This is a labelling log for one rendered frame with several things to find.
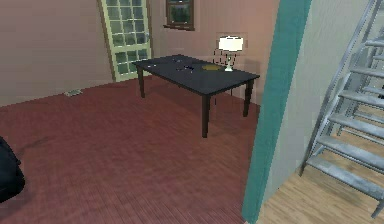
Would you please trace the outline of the black rectangular table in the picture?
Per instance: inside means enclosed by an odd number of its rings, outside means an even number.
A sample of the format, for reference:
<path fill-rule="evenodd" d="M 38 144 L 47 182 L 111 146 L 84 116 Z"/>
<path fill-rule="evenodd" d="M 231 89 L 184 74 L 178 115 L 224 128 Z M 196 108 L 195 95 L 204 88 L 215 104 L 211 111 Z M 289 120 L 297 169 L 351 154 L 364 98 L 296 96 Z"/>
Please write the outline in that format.
<path fill-rule="evenodd" d="M 245 85 L 243 116 L 247 117 L 254 81 L 259 78 L 259 75 L 237 69 L 234 69 L 232 72 L 226 72 L 223 67 L 218 71 L 203 70 L 202 66 L 207 64 L 209 62 L 181 54 L 136 61 L 134 65 L 138 74 L 140 96 L 142 98 L 145 97 L 144 71 L 200 95 L 202 97 L 201 133 L 202 137 L 206 138 L 208 135 L 211 97 Z M 186 65 L 192 66 L 194 70 L 176 70 L 176 68 L 183 68 Z"/>

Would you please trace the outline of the white table lamp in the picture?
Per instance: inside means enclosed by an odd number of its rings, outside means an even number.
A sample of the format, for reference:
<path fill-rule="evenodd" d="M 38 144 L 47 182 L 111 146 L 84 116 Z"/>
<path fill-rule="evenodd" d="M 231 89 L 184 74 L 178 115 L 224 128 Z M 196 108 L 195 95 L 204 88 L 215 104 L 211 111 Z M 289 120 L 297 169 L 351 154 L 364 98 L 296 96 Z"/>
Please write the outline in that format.
<path fill-rule="evenodd" d="M 244 39 L 239 36 L 225 36 L 219 38 L 218 49 L 225 51 L 226 56 L 226 72 L 233 71 L 235 54 L 243 49 Z"/>

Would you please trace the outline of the dark brown framed window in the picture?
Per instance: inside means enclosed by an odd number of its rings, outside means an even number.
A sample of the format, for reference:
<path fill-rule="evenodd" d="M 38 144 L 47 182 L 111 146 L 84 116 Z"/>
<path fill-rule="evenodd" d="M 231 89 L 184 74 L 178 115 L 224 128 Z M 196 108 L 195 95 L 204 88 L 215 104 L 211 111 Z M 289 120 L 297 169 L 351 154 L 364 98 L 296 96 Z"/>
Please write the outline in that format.
<path fill-rule="evenodd" d="M 165 0 L 165 28 L 194 31 L 194 0 Z"/>

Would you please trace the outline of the pale green glazed door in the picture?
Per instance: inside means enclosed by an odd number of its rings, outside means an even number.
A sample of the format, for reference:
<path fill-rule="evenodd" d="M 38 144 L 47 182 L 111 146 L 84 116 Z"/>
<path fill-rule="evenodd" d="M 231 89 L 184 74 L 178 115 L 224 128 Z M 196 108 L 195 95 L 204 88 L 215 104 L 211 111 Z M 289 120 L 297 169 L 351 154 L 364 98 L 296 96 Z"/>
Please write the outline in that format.
<path fill-rule="evenodd" d="M 137 77 L 134 62 L 152 57 L 148 0 L 97 0 L 114 82 Z"/>

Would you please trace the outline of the grey metal staircase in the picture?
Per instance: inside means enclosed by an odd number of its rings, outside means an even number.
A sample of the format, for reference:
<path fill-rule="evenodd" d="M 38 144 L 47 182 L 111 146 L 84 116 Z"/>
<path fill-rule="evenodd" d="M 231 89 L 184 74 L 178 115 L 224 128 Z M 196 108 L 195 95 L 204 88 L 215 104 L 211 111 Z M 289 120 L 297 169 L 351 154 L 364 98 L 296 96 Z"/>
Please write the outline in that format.
<path fill-rule="evenodd" d="M 384 146 L 384 116 L 359 110 L 361 105 L 384 111 L 384 89 L 370 85 L 384 81 L 384 23 L 372 30 L 384 16 L 384 0 L 369 0 L 344 52 L 329 87 L 312 132 L 299 174 L 311 166 L 324 174 L 378 201 L 373 217 L 384 209 L 384 187 L 364 179 L 320 157 L 328 150 L 377 173 L 384 174 L 384 156 L 375 155 L 332 135 L 333 130 Z"/>

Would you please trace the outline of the black rounded seat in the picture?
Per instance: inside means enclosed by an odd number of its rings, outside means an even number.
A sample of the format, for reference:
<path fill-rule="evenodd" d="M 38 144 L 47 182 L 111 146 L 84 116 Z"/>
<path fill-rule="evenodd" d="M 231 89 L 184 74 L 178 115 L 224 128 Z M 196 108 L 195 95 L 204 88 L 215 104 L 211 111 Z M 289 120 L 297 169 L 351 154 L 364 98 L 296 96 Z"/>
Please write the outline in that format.
<path fill-rule="evenodd" d="M 25 186 L 21 161 L 0 136 L 0 203 L 19 194 Z"/>

